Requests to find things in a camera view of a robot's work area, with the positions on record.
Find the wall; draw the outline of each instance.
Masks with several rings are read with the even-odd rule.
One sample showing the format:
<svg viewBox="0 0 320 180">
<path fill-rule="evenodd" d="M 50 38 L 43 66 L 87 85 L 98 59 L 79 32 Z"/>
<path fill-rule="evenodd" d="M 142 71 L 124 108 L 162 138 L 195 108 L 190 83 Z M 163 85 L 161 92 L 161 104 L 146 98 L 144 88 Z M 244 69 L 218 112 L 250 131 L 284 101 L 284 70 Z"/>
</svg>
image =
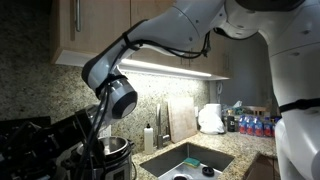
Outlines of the wall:
<svg viewBox="0 0 320 180">
<path fill-rule="evenodd" d="M 272 99 L 272 81 L 268 47 L 259 34 L 246 40 L 228 40 L 233 77 L 224 80 L 221 103 L 234 105 L 241 100 L 245 106 L 266 106 Z M 210 97 L 216 102 L 216 82 L 210 82 Z"/>
<path fill-rule="evenodd" d="M 51 116 L 62 120 L 92 103 L 94 93 L 80 78 L 81 68 L 49 64 L 49 16 L 10 1 L 0 1 L 0 120 Z M 163 131 L 170 97 L 191 96 L 195 105 L 209 102 L 205 81 L 126 73 L 139 94 L 136 109 L 112 126 L 142 150 L 143 128 L 155 127 L 156 104 L 162 106 Z"/>
</svg>

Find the cutting board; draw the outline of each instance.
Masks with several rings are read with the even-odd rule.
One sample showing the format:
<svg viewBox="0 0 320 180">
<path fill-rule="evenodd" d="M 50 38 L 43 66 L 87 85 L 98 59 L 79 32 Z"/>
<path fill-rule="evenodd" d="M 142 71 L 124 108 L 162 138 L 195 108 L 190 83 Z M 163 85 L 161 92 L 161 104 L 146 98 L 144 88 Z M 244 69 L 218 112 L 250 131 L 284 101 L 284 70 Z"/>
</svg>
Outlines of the cutting board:
<svg viewBox="0 0 320 180">
<path fill-rule="evenodd" d="M 168 100 L 170 136 L 173 143 L 197 133 L 193 98 L 171 98 Z"/>
</svg>

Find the kitchen cabinet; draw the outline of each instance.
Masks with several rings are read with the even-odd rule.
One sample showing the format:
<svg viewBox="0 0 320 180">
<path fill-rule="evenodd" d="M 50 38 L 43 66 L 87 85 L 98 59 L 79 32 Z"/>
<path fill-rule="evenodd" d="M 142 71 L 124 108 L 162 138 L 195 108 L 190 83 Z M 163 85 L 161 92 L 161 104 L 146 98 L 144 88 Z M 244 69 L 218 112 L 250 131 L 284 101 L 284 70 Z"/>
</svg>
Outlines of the kitchen cabinet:
<svg viewBox="0 0 320 180">
<path fill-rule="evenodd" d="M 194 48 L 196 51 L 201 51 L 203 47 L 203 41 Z M 228 47 L 230 46 L 228 40 L 220 35 L 211 32 L 210 34 L 210 46 L 211 51 L 207 54 L 207 57 L 200 56 L 197 59 L 191 60 L 190 66 L 187 66 L 190 70 L 201 71 L 217 76 L 226 78 L 232 77 L 232 62 L 229 56 Z"/>
<path fill-rule="evenodd" d="M 53 0 L 50 18 L 52 63 L 83 65 L 112 44 L 123 32 L 144 19 L 154 18 L 170 8 L 174 0 L 81 0 L 81 30 L 76 30 L 77 0 Z M 133 60 L 231 77 L 225 39 L 211 33 L 208 58 L 183 59 L 150 49 L 130 56 Z M 203 40 L 191 49 L 200 51 Z"/>
<path fill-rule="evenodd" d="M 260 155 L 247 174 L 246 180 L 280 180 L 278 160 Z"/>
<path fill-rule="evenodd" d="M 160 15 L 173 3 L 173 0 L 131 0 L 131 26 L 143 19 L 151 19 Z M 201 51 L 203 39 L 191 51 Z M 132 54 L 131 58 L 148 63 L 206 72 L 227 78 L 232 77 L 231 59 L 227 51 L 226 39 L 212 32 L 210 40 L 212 51 L 209 52 L 207 58 L 200 56 L 196 59 L 183 59 L 175 56 L 166 56 L 149 49 L 140 49 Z"/>
<path fill-rule="evenodd" d="M 90 59 L 130 28 L 130 0 L 53 0 L 50 17 L 51 62 Z"/>
<path fill-rule="evenodd" d="M 169 9 L 174 0 L 131 0 L 131 26 L 144 19 L 152 19 Z M 166 56 L 150 49 L 140 49 L 131 56 L 132 59 L 171 66 L 185 68 L 184 61 L 175 56 Z"/>
</svg>

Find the granite countertop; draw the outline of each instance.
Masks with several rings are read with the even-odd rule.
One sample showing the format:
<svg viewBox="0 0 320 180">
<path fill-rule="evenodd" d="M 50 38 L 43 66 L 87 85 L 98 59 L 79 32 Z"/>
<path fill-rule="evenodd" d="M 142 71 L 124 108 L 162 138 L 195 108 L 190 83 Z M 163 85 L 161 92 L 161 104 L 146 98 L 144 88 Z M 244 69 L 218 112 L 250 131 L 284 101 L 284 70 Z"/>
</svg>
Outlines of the granite countertop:
<svg viewBox="0 0 320 180">
<path fill-rule="evenodd" d="M 137 168 L 138 180 L 156 180 L 157 177 L 143 169 L 140 164 L 160 154 L 163 154 L 184 143 L 192 143 L 204 148 L 216 150 L 234 156 L 234 160 L 219 176 L 219 180 L 243 179 L 245 173 L 259 154 L 276 158 L 276 144 L 274 138 L 254 137 L 239 132 L 226 133 L 222 135 L 207 135 L 197 133 L 176 144 L 169 144 L 161 150 L 156 150 L 152 155 L 138 153 L 132 156 Z"/>
</svg>

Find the sink drain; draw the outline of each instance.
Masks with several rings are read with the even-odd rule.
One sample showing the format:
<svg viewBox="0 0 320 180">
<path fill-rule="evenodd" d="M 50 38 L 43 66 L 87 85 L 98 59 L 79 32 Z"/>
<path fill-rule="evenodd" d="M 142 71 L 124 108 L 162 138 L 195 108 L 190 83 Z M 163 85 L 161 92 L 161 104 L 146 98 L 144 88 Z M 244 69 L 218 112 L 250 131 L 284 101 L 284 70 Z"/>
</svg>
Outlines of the sink drain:
<svg viewBox="0 0 320 180">
<path fill-rule="evenodd" d="M 176 174 L 172 178 L 172 180 L 189 180 L 189 179 L 193 179 L 193 178 L 188 174 Z"/>
<path fill-rule="evenodd" d="M 214 169 L 212 167 L 203 167 L 202 174 L 208 177 L 214 176 Z"/>
</svg>

